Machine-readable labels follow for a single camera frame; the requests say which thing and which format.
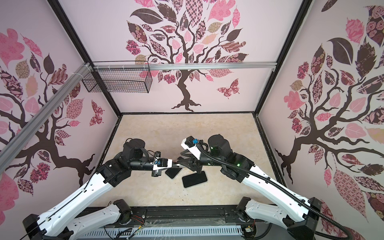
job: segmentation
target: wire mesh basket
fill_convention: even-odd
[[[134,67],[132,65],[131,67],[129,65],[102,65],[94,67],[93,71],[83,78],[83,83],[88,92],[101,92],[101,88],[106,88],[111,93],[149,93],[152,76],[148,61],[131,62],[135,62],[136,65]]]

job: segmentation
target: patterned leaf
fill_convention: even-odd
[[[333,85],[336,83],[335,77],[328,71],[325,71],[325,83],[328,85]]]
[[[299,110],[294,110],[293,112],[291,112],[291,114],[289,115],[289,117],[288,118],[291,118],[291,119],[293,119],[293,118],[295,118],[296,117],[296,115],[299,113]]]
[[[339,63],[351,65],[353,59],[353,48],[350,42],[344,38],[332,38],[333,57]]]
[[[368,164],[360,168],[359,170],[369,176],[376,176],[384,170],[384,167],[383,165],[379,164]]]
[[[200,75],[197,71],[195,71],[195,79],[200,81]]]
[[[51,162],[50,158],[49,158],[49,153],[47,151],[45,151],[45,150],[38,151],[37,155],[39,156],[39,158],[41,160],[46,161],[46,162]]]
[[[208,27],[208,31],[210,33],[215,33],[221,26],[221,22],[214,22],[214,23],[211,23],[211,25],[209,25]]]
[[[152,47],[155,50],[155,52],[157,52],[158,54],[160,54],[164,57],[168,56],[165,48],[163,48],[160,44],[156,43],[155,41],[152,41],[152,39],[150,39],[150,42],[151,42]]]
[[[315,152],[315,154],[314,154],[314,163],[315,163],[315,165],[316,165],[316,163],[317,163],[318,161],[320,161],[323,157],[324,157],[324,150],[323,150],[323,148],[321,147],[321,148],[319,148],[319,149]]]
[[[172,4],[175,7],[177,13],[179,13],[181,7],[183,6],[183,0],[172,0]]]
[[[59,146],[65,146],[63,140],[61,137],[55,135],[55,142],[59,145]]]
[[[69,135],[68,133],[66,133],[64,130],[57,130],[55,132],[55,134],[57,134],[59,137],[61,138],[67,138],[67,137],[70,137],[71,135]]]
[[[356,83],[352,74],[350,74],[349,72],[345,72],[345,71],[341,71],[341,82],[347,86],[353,85]]]
[[[28,192],[28,193],[32,194],[32,196],[33,196],[33,185],[30,181],[25,180],[25,179],[19,179],[17,181],[17,186],[23,192]]]
[[[227,32],[228,32],[228,29],[229,29],[229,26],[231,25],[231,21],[229,21],[229,23],[227,24],[224,24],[222,27],[221,27],[221,35],[224,36]]]
[[[21,100],[23,97],[23,88],[21,87],[20,82],[14,76],[5,72],[1,67],[0,77],[8,91]]]
[[[239,42],[229,42],[223,45],[220,45],[225,51],[231,53],[231,52],[238,52],[241,47],[245,46],[246,42],[242,42],[239,44]]]
[[[317,77],[317,80],[313,84],[313,88],[312,88],[314,104],[316,104],[320,100],[322,93],[323,93],[323,83],[321,81],[321,73],[320,73],[320,75]]]
[[[364,82],[356,91],[362,94],[371,94],[381,88],[384,82],[384,74],[371,78]]]
[[[194,60],[194,54],[192,53],[191,55],[189,55],[188,61],[189,63],[193,63],[193,60]]]
[[[329,217],[330,219],[334,220],[333,218],[333,214],[330,210],[330,208],[327,206],[327,204],[321,200],[321,202],[323,203],[321,205],[321,213],[326,215],[327,217]],[[328,233],[328,234],[331,234],[332,231],[334,230],[334,225],[327,222],[325,219],[321,219],[321,224],[323,225],[323,229]]]
[[[164,31],[166,31],[167,33],[173,33],[176,30],[176,28],[171,25],[163,26],[161,28],[164,29]]]
[[[147,31],[153,31],[153,29],[148,24],[142,24],[141,26]]]
[[[375,213],[384,221],[383,212],[384,212],[384,195],[381,193],[375,192],[365,192],[367,200]]]
[[[383,124],[384,122],[384,107],[376,108],[371,111],[363,121],[371,124]]]
[[[74,121],[70,121],[68,124],[71,126],[71,127],[76,127],[77,125],[79,125],[79,121],[76,121],[76,120],[74,120]]]
[[[196,41],[202,39],[204,34],[205,34],[205,22],[203,20],[203,21],[200,22],[199,26],[197,27],[197,30],[196,30]]]
[[[375,65],[375,49],[364,39],[364,43],[360,45],[358,51],[358,58],[356,63],[356,70],[363,78],[367,75]]]
[[[331,174],[331,169],[330,168],[327,168],[327,170],[325,170],[324,172],[324,180],[325,180],[325,183],[327,183],[327,187],[331,184],[331,181],[332,181],[332,174]]]
[[[363,187],[366,187],[374,191],[384,192],[384,187],[370,177],[355,177],[355,180]]]
[[[355,183],[353,178],[348,174],[336,169],[336,173],[333,176],[333,182],[340,196],[354,209],[359,211],[365,218],[365,201],[363,193],[359,186]]]
[[[51,80],[49,81],[48,85],[62,85],[64,84],[65,80],[68,78],[68,74],[66,74],[67,66],[63,64],[63,69],[59,68],[57,71],[55,71],[52,74]]]
[[[320,71],[321,67],[323,66],[324,60],[325,60],[325,51],[323,49],[323,45],[320,45],[320,47],[317,49],[317,51],[315,52],[312,58],[311,71],[313,73],[313,76]]]
[[[367,36],[376,42],[379,47],[383,43],[383,22],[384,11],[383,6],[366,6],[369,17],[366,27]]]
[[[308,153],[315,153],[319,149],[319,145],[312,145],[308,150]]]
[[[176,13],[172,10],[172,8],[166,4],[157,3],[157,8],[159,12],[164,16],[165,19],[176,23]]]
[[[209,73],[215,78],[220,78],[220,77],[224,77],[224,76],[226,76],[232,72],[229,69],[211,69],[211,70],[209,70]]]
[[[210,44],[211,42],[213,42],[214,40],[215,40],[215,38],[216,38],[216,33],[212,33],[212,34],[210,34],[210,35],[208,35],[208,36],[206,36],[202,41],[201,41],[201,43],[202,44]]]
[[[83,99],[73,99],[67,107],[66,117],[70,119],[77,118],[83,109]]]
[[[384,129],[380,128],[365,128],[369,136],[376,142],[384,144]]]
[[[147,8],[137,9],[131,14],[131,17],[132,16],[138,16],[141,20],[148,24],[156,24],[163,21],[159,14]]]
[[[341,132],[341,130],[343,130],[343,129],[344,129],[344,127],[331,128],[328,132],[328,137],[334,137],[334,136],[338,135]]]
[[[361,162],[359,162],[359,160],[352,154],[345,154],[341,157],[341,159],[353,165],[364,165]]]
[[[322,12],[325,12],[326,10],[330,9],[335,3],[337,2],[337,0],[328,0],[324,7],[322,8]]]
[[[185,13],[186,13],[186,11],[184,12],[183,16],[180,19],[180,25],[179,25],[180,31],[184,31],[188,27],[189,21],[187,19],[187,15]]]
[[[233,28],[236,28],[236,26],[240,22],[240,12],[237,10],[237,8],[233,11],[233,16],[232,16],[232,24]]]
[[[26,174],[26,172],[27,172],[26,166],[20,168],[19,171],[17,171],[17,173],[13,179],[15,179],[17,177],[23,177]]]
[[[215,54],[215,60],[218,60],[221,56],[221,50],[217,50],[216,54]]]
[[[308,135],[310,132],[311,132],[311,125],[304,127],[303,130],[301,131],[300,135],[304,135],[304,136],[306,136],[306,135]]]

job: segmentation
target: black smartphone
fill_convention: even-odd
[[[174,179],[179,172],[183,170],[182,168],[168,168],[166,170],[166,175],[171,179]]]
[[[184,188],[192,187],[208,181],[205,171],[182,177]]]

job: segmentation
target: pink leaf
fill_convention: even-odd
[[[39,111],[39,104],[35,98],[30,98],[25,103],[24,109],[29,113],[37,113]]]
[[[68,124],[71,126],[71,127],[76,127],[77,125],[79,125],[79,121],[70,121]]]
[[[176,63],[180,62],[183,58],[183,53],[179,53],[179,55],[176,57]]]
[[[4,134],[8,131],[8,123],[0,121],[0,134]]]
[[[196,53],[196,54],[199,54],[203,51],[203,48],[204,48],[204,45],[203,44],[198,44],[198,45],[195,45],[193,47],[193,51]]]
[[[179,42],[176,41],[175,39],[172,40],[172,48],[176,50],[180,48]]]
[[[233,12],[233,16],[232,16],[232,24],[233,24],[233,28],[236,28],[236,26],[239,24],[240,22],[240,12],[239,10],[237,10],[237,8],[234,10]]]
[[[208,81],[212,81],[212,82],[214,81],[214,79],[213,79],[211,76],[209,76],[209,75],[206,75],[205,78],[206,78]]]
[[[189,33],[189,31],[186,31],[186,33],[184,35],[184,41],[187,43],[187,42],[189,42],[191,40],[192,40],[191,34]]]
[[[332,114],[330,113],[321,113],[316,117],[316,119],[319,120],[320,122],[324,122],[328,120],[331,116]]]
[[[347,135],[347,137],[350,138],[359,138],[367,135],[363,128],[354,122],[351,122],[347,125],[345,129],[345,134]]]
[[[13,103],[6,98],[0,98],[0,110],[7,112],[13,108]]]
[[[340,196],[351,205],[354,209],[359,211],[365,218],[365,200],[363,193],[359,186],[355,183],[353,178],[348,174],[341,172],[336,169],[336,173],[333,176],[333,182],[335,183],[336,189]]]
[[[329,104],[331,105],[331,107],[337,108],[340,105],[340,100],[341,100],[340,93],[336,93],[329,100]]]
[[[349,109],[352,110],[352,112],[354,113],[360,112],[365,106],[365,100],[366,98],[358,98],[354,100],[349,104]]]
[[[331,174],[331,169],[330,168],[327,168],[327,170],[325,170],[324,172],[324,180],[325,180],[325,183],[327,183],[327,187],[331,184],[331,181],[332,181],[332,174]]]

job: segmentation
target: wall mural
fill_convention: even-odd
[[[336,1],[329,0],[322,12],[332,6],[329,6],[330,3],[333,5]],[[295,132],[293,147],[288,155],[275,150],[283,160],[283,173],[286,169],[293,183],[291,164],[295,162],[303,145],[309,144],[308,154],[313,155],[314,164],[322,160],[325,162],[325,183],[329,186],[333,179],[340,196],[364,218],[367,218],[366,211],[373,210],[384,221],[384,187],[383,183],[374,179],[374,176],[382,174],[384,166],[369,163],[369,159],[362,161],[354,156],[357,152],[369,152],[384,157],[382,151],[367,146],[372,141],[384,144],[384,129],[377,127],[384,122],[384,107],[371,110],[373,102],[384,101],[384,90],[380,90],[384,83],[384,74],[366,77],[375,65],[375,69],[384,70],[384,7],[367,6],[366,9],[369,14],[366,27],[359,19],[347,19],[346,32],[349,40],[341,37],[330,39],[332,53],[326,53],[320,45],[312,60],[298,67],[298,80],[292,83],[291,91],[284,97],[287,107],[292,110],[288,119],[292,121],[292,130]],[[359,45],[357,52],[354,52],[353,44]],[[375,47],[379,49],[379,53],[375,52]],[[377,58],[377,54],[381,53],[381,58]],[[345,65],[345,69],[350,69],[350,66],[355,68],[357,74],[343,68],[333,68],[334,61]],[[354,117],[342,116],[346,112],[353,113]],[[372,126],[363,128],[363,122]],[[335,138],[340,133],[344,133],[346,137]],[[349,144],[349,147],[337,149],[340,143]],[[328,156],[333,159],[335,168],[328,164]],[[348,172],[341,171],[338,166],[345,167]],[[354,173],[363,173],[365,176],[356,177]],[[371,209],[366,209],[365,197]],[[325,203],[322,212],[333,218]],[[326,221],[322,223],[323,230],[327,233],[346,237],[333,225]],[[355,231],[353,233],[355,239],[364,239]]]
[[[137,55],[136,64],[142,64],[140,61],[148,61],[150,64],[242,62],[248,55],[239,53],[246,42],[235,42],[242,30],[236,29],[240,12],[235,7],[235,0],[135,1],[145,7],[133,11],[127,21],[134,40],[127,41],[126,49]],[[184,2],[186,10],[182,12]],[[202,19],[203,12],[208,9],[208,19]],[[146,24],[134,23],[137,17]],[[216,21],[206,27],[205,23],[210,19]],[[157,23],[162,23],[163,26],[155,29],[153,25]],[[184,106],[191,112],[193,110],[190,106],[201,104],[191,99],[185,81],[200,81],[200,78],[213,81],[213,78],[220,78],[229,73],[229,69],[212,69],[207,73],[202,70],[151,71],[151,75],[157,76],[159,82],[164,80],[163,82],[168,84],[175,83],[181,90],[184,98],[172,109]],[[232,94],[238,93],[238,84],[236,79],[230,87],[217,90],[229,99]]]

